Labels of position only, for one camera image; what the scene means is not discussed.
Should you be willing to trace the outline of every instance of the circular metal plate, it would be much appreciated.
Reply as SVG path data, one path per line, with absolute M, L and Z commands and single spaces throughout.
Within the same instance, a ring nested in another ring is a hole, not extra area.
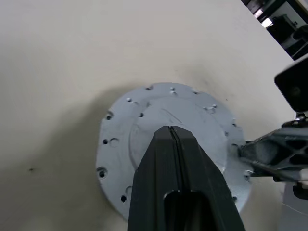
M 128 219 L 133 177 L 162 126 L 189 130 L 223 173 L 240 211 L 250 192 L 236 146 L 245 145 L 231 112 L 209 94 L 176 83 L 157 83 L 119 98 L 102 120 L 97 176 L 111 204 Z

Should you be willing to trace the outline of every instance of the metal flange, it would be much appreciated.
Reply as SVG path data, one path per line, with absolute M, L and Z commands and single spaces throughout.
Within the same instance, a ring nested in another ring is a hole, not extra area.
M 189 130 L 223 173 L 240 211 L 250 192 L 237 146 L 243 131 L 232 113 L 212 96 L 177 83 L 157 83 L 119 98 L 102 119 L 96 169 L 101 188 L 128 220 L 135 170 L 153 134 L 162 126 Z

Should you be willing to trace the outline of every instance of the white table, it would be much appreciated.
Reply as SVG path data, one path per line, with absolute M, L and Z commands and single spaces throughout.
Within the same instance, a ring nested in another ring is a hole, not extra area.
M 141 85 L 187 84 L 254 139 L 293 117 L 273 82 L 291 62 L 240 0 L 1 1 L 0 230 L 126 230 L 95 173 L 111 103 Z M 254 184 L 248 231 L 275 230 L 271 182 Z

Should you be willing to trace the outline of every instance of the black camera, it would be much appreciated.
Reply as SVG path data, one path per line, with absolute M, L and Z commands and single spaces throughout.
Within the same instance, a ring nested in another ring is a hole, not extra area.
M 294 111 L 308 111 L 308 58 L 278 74 L 275 83 Z

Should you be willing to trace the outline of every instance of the gray metal disc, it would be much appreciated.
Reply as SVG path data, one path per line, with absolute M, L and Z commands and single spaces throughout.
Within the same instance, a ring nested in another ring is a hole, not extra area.
M 207 93 L 177 83 L 157 83 L 119 98 L 102 119 L 97 152 L 101 188 L 128 220 L 133 177 L 154 133 L 162 126 L 189 130 L 223 173 L 240 211 L 250 192 L 236 146 L 246 144 L 232 113 Z

